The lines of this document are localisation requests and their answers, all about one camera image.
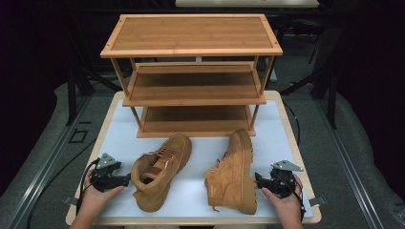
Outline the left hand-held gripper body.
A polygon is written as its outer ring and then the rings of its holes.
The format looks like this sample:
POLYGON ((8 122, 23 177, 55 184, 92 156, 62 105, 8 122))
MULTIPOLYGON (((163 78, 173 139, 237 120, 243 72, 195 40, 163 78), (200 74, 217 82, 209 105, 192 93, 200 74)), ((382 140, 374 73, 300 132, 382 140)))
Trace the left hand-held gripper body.
POLYGON ((107 153, 103 153, 92 171, 91 184, 100 192, 122 186, 123 178, 113 176, 113 172, 119 169, 120 166, 121 163, 118 160, 107 153))

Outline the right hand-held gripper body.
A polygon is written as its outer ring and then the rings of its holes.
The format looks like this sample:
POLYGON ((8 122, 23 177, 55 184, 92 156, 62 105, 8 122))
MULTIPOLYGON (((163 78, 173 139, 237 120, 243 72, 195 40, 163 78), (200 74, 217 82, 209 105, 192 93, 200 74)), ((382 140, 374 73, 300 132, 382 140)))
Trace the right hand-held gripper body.
POLYGON ((288 160, 281 160, 271 164, 270 191, 278 198, 286 198, 295 190, 296 179, 294 172, 303 172, 304 169, 288 160))

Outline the tan suede boot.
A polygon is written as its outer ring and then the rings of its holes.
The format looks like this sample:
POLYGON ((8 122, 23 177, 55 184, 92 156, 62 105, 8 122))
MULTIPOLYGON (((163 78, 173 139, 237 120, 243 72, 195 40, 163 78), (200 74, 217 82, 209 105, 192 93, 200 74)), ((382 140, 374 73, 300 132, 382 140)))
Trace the tan suede boot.
POLYGON ((188 162, 192 150, 186 135, 170 136, 155 152, 142 154, 133 164, 133 194, 140 210, 158 211, 166 200, 174 176, 188 162))
POLYGON ((250 173, 253 147, 246 130, 237 130, 229 137, 228 148, 217 164, 205 174, 208 205, 235 209, 246 215, 257 210, 254 177, 250 173))

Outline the wooden three-tier shoe rack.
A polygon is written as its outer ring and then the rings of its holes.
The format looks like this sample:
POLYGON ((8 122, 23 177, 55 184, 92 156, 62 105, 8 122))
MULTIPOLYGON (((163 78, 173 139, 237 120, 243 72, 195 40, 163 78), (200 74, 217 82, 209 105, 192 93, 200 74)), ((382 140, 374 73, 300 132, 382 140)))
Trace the wooden three-tier shoe rack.
POLYGON ((283 50, 262 14, 122 14, 100 55, 131 63, 119 81, 140 137, 255 133, 283 50))

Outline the person's left hand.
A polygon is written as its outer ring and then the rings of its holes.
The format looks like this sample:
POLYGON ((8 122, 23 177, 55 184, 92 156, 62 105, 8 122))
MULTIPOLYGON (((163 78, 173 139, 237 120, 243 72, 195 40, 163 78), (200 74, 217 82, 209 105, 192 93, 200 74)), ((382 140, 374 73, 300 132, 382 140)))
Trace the person's left hand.
POLYGON ((82 196, 81 206, 79 208, 79 215, 89 219, 95 218, 105 207, 105 205, 123 190, 123 186, 118 186, 107 192, 98 191, 90 182, 90 177, 93 170, 90 170, 84 179, 86 190, 82 196))

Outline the person's right hand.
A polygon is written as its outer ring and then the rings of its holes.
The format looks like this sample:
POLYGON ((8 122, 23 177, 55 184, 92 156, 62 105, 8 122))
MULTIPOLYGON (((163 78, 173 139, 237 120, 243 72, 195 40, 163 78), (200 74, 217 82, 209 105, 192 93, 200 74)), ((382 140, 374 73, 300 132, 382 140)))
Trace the person's right hand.
POLYGON ((295 176, 295 179, 297 182, 295 186, 297 197, 294 194, 291 194, 287 198, 277 198, 267 188, 262 188, 262 193, 275 207, 280 221, 283 219, 300 219, 302 221, 301 201, 299 200, 299 196, 302 193, 303 184, 298 176, 295 176))

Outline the white table mat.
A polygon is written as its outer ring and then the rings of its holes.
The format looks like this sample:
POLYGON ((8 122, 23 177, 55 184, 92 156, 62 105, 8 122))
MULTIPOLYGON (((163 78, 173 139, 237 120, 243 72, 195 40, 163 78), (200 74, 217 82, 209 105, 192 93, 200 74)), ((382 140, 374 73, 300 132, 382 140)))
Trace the white table mat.
MULTIPOLYGON (((132 112, 118 100, 108 111, 91 158, 107 153, 122 163, 115 174, 128 174, 141 154, 157 150, 165 141, 163 137, 138 138, 137 133, 138 127, 132 112)), ((129 185, 108 203, 95 224, 215 225, 271 224, 276 221, 272 204, 261 192, 257 193, 258 207, 254 215, 245 215, 224 207, 212 209, 207 203, 204 172, 221 159, 227 149, 228 137, 193 137, 191 141, 191 157, 174 177, 167 199, 157 212, 146 213, 140 210, 133 197, 135 186, 129 185)), ((268 177, 271 165, 281 160, 304 166, 286 111, 273 99, 260 108, 252 143, 252 173, 268 177)))

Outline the black metal stand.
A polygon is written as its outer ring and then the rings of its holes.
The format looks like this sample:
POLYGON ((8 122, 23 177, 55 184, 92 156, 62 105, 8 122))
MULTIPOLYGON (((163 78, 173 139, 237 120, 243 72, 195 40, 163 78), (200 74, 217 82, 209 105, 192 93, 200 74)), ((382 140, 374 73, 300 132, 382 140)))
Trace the black metal stand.
POLYGON ((313 99, 322 99, 325 94, 328 95, 327 120, 333 129, 336 128, 335 104, 337 80, 340 74, 339 65, 346 50, 344 32, 345 22, 343 19, 326 19, 312 73, 280 91, 281 95, 288 95, 303 88, 308 83, 313 83, 314 87, 310 91, 313 99))
POLYGON ((66 125, 69 126, 74 122, 77 116, 76 90, 79 90, 84 96, 93 95, 95 89, 90 83, 91 79, 101 83, 114 92, 118 92, 120 87, 102 77, 91 66, 88 54, 74 21, 69 18, 61 19, 61 26, 63 28, 63 36, 60 40, 65 42, 64 56, 66 57, 66 62, 69 64, 70 70, 68 78, 69 117, 66 123, 66 125))

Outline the aluminium floor rail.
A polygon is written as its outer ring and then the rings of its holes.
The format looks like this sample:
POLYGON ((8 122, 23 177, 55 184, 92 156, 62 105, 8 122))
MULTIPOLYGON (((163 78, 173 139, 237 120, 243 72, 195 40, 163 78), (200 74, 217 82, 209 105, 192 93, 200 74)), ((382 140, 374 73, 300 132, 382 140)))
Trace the aluminium floor rail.
POLYGON ((385 229, 382 221, 380 220, 379 215, 376 213, 373 203, 370 199, 370 196, 365 189, 363 182, 358 175, 355 166, 351 160, 351 157, 348 154, 348 151, 338 134, 336 129, 333 129, 328 117, 327 117, 327 108, 322 100, 314 100, 315 107, 322 116, 322 120, 326 125, 327 130, 329 131, 334 145, 337 149, 337 156, 339 158, 340 164, 343 168, 346 178, 352 188, 356 201, 363 213, 365 220, 367 221, 370 229, 385 229))
POLYGON ((41 192, 51 180, 53 170, 58 163, 68 137, 73 134, 74 126, 88 107, 90 96, 79 99, 76 114, 69 119, 68 101, 59 98, 53 116, 39 137, 6 194, 0 198, 4 207, 9 207, 8 222, 4 229, 23 229, 41 192))

